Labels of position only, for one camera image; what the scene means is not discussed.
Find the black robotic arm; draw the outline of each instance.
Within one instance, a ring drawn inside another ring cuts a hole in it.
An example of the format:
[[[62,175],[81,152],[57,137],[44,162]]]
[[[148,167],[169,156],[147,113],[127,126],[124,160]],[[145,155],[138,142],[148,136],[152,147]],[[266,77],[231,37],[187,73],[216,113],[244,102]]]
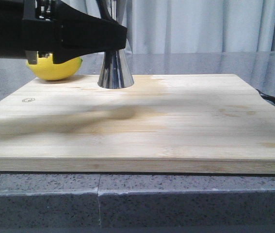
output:
[[[61,0],[0,0],[0,58],[53,53],[55,64],[94,52],[120,50],[127,28],[84,14]]]

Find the lemon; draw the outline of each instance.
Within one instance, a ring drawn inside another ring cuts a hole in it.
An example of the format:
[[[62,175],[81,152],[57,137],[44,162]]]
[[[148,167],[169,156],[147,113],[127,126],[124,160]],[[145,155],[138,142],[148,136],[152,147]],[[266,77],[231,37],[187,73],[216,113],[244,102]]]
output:
[[[82,59],[80,57],[73,58],[61,64],[54,64],[52,54],[48,58],[38,58],[36,65],[30,65],[26,61],[26,66],[40,79],[47,81],[55,81],[72,76],[80,68]]]

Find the small logo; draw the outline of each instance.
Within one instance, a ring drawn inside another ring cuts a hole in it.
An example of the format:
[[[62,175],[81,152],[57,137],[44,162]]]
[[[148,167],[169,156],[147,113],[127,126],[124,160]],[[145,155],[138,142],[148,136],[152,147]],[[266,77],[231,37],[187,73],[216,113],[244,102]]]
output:
[[[26,98],[26,99],[22,100],[23,103],[29,103],[29,102],[33,102],[33,101],[35,101],[35,98]]]

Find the stained wood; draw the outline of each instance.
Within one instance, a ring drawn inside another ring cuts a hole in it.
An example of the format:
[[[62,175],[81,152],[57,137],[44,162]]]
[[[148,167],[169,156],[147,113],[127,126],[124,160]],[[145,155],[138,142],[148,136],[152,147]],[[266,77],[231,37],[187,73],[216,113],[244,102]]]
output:
[[[0,171],[275,173],[275,107],[235,75],[34,79],[0,102]]]

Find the white curtain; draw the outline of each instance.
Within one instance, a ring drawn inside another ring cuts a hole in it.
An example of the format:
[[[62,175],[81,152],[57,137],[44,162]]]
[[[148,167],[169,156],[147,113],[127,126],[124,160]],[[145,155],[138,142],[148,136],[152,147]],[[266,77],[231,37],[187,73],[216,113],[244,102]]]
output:
[[[95,0],[65,0],[99,17]],[[275,50],[275,0],[128,0],[132,53]]]

